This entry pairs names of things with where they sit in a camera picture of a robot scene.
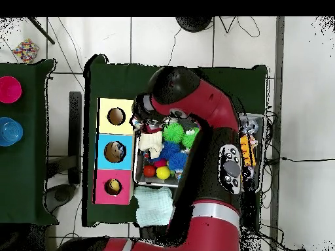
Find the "dark green tabletop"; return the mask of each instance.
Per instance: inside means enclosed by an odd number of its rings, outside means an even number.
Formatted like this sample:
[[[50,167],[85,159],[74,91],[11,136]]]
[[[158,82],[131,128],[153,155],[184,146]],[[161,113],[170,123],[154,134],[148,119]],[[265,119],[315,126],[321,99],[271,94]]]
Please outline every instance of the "dark green tabletop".
[[[22,96],[13,104],[0,103],[0,117],[19,122],[21,141],[0,146],[0,222],[57,224],[43,205],[46,176],[46,77],[54,60],[34,65],[0,63],[0,77],[13,76],[22,87]]]
[[[94,175],[94,151],[96,142],[96,112],[97,98],[135,99],[136,95],[145,92],[150,77],[160,67],[144,65],[111,65],[107,64],[104,56],[93,57],[85,67],[86,92],[85,112],[89,111],[89,118],[84,121],[88,124],[84,128],[85,138],[88,138],[88,148],[84,145],[84,155],[88,150],[87,178],[83,178],[86,187],[87,205],[84,205],[87,222],[91,225],[95,222],[121,223],[136,222],[135,212],[138,207],[137,200],[132,197],[129,205],[98,205],[92,203],[92,186]],[[265,65],[259,65],[253,69],[235,69],[229,67],[197,68],[193,69],[202,78],[231,96],[237,112],[264,114],[266,103],[266,75]]]

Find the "metal tray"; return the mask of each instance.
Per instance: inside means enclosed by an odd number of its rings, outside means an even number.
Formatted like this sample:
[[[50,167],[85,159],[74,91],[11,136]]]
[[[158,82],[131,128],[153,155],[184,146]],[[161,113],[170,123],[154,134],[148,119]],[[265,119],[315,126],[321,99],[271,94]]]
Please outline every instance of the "metal tray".
[[[254,134],[254,138],[258,141],[257,147],[254,148],[256,167],[255,167],[255,187],[256,192],[260,190],[263,176],[263,162],[264,162],[264,145],[266,136],[266,121],[265,117],[261,114],[239,114],[240,124],[244,124],[247,120],[254,120],[258,124],[258,131]],[[158,177],[145,177],[143,175],[143,167],[147,164],[146,159],[141,154],[139,149],[139,133],[135,133],[134,144],[134,166],[133,166],[133,179],[139,186],[154,186],[154,187],[170,187],[178,188],[178,180],[171,176],[168,179],[161,180]]]

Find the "blue cup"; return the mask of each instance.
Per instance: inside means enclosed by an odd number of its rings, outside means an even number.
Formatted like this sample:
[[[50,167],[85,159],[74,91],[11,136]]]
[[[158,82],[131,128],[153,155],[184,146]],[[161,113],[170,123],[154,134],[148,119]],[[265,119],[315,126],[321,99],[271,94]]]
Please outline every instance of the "blue cup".
[[[21,124],[12,118],[0,118],[0,146],[10,146],[18,142],[23,134]]]

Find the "blue square panel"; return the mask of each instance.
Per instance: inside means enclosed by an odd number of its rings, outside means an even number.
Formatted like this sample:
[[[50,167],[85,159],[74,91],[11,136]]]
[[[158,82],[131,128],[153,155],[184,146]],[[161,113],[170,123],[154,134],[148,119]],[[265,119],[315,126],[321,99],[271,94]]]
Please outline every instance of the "blue square panel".
[[[126,155],[119,163],[111,163],[105,158],[104,150],[110,142],[121,142],[126,147]],[[97,151],[97,168],[98,169],[125,169],[132,168],[133,156],[133,135],[106,135],[99,134],[98,151]]]

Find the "white cloth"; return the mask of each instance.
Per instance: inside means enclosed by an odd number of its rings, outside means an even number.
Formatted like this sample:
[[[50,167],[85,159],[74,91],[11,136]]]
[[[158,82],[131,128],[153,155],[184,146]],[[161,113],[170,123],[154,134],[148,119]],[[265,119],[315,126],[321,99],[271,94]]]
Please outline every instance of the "white cloth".
[[[150,151],[150,158],[156,159],[162,151],[163,132],[159,131],[153,134],[141,134],[139,138],[140,151]]]
[[[139,208],[136,221],[140,227],[168,225],[172,215],[172,193],[167,187],[158,190],[138,186],[133,195],[137,198]]]

